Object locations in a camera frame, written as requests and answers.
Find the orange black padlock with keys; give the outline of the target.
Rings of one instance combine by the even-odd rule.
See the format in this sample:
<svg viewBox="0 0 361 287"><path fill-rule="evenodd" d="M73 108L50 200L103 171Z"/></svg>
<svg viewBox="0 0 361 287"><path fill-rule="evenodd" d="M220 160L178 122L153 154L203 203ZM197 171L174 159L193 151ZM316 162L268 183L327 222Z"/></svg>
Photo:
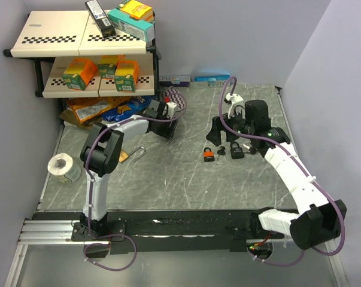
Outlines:
<svg viewBox="0 0 361 287"><path fill-rule="evenodd" d="M212 162L218 160L220 157L226 159L226 148L224 146L220 146L217 150L217 156L215 157L215 153L211 148L204 148L204 162Z"/></svg>

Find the large brass padlock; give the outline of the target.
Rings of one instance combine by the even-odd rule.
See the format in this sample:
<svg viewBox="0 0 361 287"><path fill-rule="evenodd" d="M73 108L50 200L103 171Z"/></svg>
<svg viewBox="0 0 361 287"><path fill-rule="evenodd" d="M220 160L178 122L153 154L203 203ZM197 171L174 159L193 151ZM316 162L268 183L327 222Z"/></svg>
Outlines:
<svg viewBox="0 0 361 287"><path fill-rule="evenodd" d="M124 163L128 159L133 159L134 162L137 162L140 158L145 156L147 153L147 150L143 146L139 146L135 148L130 153L127 153L125 150L121 150L120 156L119 156L119 163Z"/></svg>

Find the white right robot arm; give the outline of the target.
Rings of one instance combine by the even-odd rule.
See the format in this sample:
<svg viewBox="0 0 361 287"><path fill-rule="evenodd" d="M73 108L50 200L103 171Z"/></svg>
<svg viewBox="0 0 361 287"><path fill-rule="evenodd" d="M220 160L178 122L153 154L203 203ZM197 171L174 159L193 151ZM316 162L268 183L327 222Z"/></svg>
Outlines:
<svg viewBox="0 0 361 287"><path fill-rule="evenodd" d="M283 212L266 207L254 213L250 231L264 238L269 232L289 236L302 250L314 248L327 241L344 239L344 218L347 208L342 200L325 194L299 159L286 132L274 127L263 100L243 101L238 95L228 96L227 113L213 118L206 139L215 146L226 140L235 144L246 138L252 147L274 168L295 201L296 212Z"/></svg>

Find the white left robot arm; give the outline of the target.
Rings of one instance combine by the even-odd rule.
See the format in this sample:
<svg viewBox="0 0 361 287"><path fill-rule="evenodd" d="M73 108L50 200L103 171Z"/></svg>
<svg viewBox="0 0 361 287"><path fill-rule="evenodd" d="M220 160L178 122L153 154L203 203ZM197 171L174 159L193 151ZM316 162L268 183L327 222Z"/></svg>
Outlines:
<svg viewBox="0 0 361 287"><path fill-rule="evenodd" d="M101 240L108 233L108 181L119 163L124 141L149 132L170 139L183 114L184 110L175 102L152 100L143 115L131 115L118 123L98 123L92 127L80 154L87 178L80 223L91 239Z"/></svg>

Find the purple striped sponge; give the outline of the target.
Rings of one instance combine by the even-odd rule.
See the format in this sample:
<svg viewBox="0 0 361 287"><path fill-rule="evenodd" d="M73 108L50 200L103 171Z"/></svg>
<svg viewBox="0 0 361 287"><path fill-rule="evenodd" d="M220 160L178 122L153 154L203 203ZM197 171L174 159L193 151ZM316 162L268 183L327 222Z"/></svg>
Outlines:
<svg viewBox="0 0 361 287"><path fill-rule="evenodd" d="M169 97L171 102L174 102L177 105L179 111L182 111L186 108L186 100L184 96L175 88L169 87L163 92L164 97Z"/></svg>

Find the blue snack bag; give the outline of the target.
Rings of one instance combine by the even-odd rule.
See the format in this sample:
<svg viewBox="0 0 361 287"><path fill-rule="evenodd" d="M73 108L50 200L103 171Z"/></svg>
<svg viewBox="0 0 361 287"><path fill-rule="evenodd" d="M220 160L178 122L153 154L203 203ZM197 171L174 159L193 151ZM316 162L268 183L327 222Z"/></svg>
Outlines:
<svg viewBox="0 0 361 287"><path fill-rule="evenodd" d="M156 96L134 96L101 115L103 121L116 123L145 110Z"/></svg>

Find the purple white toothpaste box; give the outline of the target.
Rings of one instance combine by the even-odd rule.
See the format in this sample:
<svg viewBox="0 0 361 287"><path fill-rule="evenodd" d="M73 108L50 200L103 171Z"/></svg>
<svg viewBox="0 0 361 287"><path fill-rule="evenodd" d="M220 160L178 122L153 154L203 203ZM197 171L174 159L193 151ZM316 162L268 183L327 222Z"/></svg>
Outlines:
<svg viewBox="0 0 361 287"><path fill-rule="evenodd" d="M190 82L190 75L161 75L159 77L161 87L188 87Z"/></svg>

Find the blue white toothpaste box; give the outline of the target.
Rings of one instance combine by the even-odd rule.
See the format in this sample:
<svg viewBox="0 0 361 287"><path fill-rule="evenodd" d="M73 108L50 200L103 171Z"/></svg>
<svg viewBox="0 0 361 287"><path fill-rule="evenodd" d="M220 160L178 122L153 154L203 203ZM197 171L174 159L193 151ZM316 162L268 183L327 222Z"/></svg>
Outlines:
<svg viewBox="0 0 361 287"><path fill-rule="evenodd" d="M190 83L189 87L191 89L222 87L229 78L230 75L197 76Z"/></svg>

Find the orange green box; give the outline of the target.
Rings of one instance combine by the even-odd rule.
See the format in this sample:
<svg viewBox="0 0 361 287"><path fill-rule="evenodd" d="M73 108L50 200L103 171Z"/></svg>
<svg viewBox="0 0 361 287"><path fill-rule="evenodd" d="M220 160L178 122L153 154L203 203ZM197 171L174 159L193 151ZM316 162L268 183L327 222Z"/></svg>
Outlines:
<svg viewBox="0 0 361 287"><path fill-rule="evenodd" d="M135 60L121 60L117 64L114 83L119 92L134 92L139 76L139 64Z"/></svg>
<svg viewBox="0 0 361 287"><path fill-rule="evenodd" d="M98 70L102 78L114 79L118 63L125 59L125 55L101 56L98 63Z"/></svg>
<svg viewBox="0 0 361 287"><path fill-rule="evenodd" d="M71 90L85 90L98 71L98 66L90 59L75 58L66 68L62 79Z"/></svg>

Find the teal white box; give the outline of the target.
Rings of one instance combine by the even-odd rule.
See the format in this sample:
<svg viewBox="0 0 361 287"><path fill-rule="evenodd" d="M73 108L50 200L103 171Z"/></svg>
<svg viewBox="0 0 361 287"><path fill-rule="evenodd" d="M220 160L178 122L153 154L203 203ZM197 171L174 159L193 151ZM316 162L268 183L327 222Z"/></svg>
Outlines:
<svg viewBox="0 0 361 287"><path fill-rule="evenodd" d="M118 9L112 9L107 12L109 20L114 27L124 33L130 34L145 42L150 42L155 39L154 24L144 20L135 20L127 13Z"/></svg>

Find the white tape roll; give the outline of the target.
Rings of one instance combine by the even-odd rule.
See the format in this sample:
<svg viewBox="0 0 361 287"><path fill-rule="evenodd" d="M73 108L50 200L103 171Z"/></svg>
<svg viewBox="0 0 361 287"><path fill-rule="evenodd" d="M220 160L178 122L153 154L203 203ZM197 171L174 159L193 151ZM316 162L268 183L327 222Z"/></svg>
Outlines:
<svg viewBox="0 0 361 287"><path fill-rule="evenodd" d="M65 184L75 182L81 175L81 167L66 153L53 156L48 162L47 169L51 175Z"/></svg>

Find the cream black shelf rack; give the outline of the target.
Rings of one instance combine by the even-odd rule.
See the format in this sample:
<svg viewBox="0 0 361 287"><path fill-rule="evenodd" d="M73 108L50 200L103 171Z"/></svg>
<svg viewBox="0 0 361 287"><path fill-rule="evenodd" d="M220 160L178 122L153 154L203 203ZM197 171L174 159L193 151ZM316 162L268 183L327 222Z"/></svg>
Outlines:
<svg viewBox="0 0 361 287"><path fill-rule="evenodd" d="M87 11L32 11L14 46L4 56L34 63L36 97L57 99L59 111L70 97L119 97L112 80L93 76L83 91L68 89L62 74L75 58L99 63L102 56L122 55L139 64L138 82L133 96L158 96L159 52L155 42L146 43L118 31L104 39Z"/></svg>

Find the orange yellow top box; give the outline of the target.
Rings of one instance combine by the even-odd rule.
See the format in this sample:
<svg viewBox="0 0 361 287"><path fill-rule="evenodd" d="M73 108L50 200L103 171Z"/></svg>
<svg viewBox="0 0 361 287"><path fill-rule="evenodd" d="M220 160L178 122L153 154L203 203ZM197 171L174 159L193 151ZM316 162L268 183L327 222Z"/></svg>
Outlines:
<svg viewBox="0 0 361 287"><path fill-rule="evenodd" d="M136 0L123 1L116 8L136 20L144 20L147 22L154 21L154 12L151 6L143 4Z"/></svg>

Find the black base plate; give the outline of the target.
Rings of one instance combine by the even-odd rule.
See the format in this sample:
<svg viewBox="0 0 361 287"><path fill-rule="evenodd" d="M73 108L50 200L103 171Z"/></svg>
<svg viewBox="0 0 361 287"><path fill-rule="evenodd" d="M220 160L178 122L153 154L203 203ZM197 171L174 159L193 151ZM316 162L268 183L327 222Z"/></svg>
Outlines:
<svg viewBox="0 0 361 287"><path fill-rule="evenodd" d="M246 252L263 239L283 239L265 231L256 220L257 209L112 210L106 234L94 249L111 255L130 252L210 251Z"/></svg>

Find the aluminium frame rail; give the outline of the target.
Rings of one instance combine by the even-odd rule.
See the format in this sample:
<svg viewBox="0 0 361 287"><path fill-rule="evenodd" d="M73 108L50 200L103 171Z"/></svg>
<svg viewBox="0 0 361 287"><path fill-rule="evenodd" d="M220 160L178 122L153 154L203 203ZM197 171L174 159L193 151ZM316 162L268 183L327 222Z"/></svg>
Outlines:
<svg viewBox="0 0 361 287"><path fill-rule="evenodd" d="M71 244L74 224L78 220L25 220L18 245Z"/></svg>

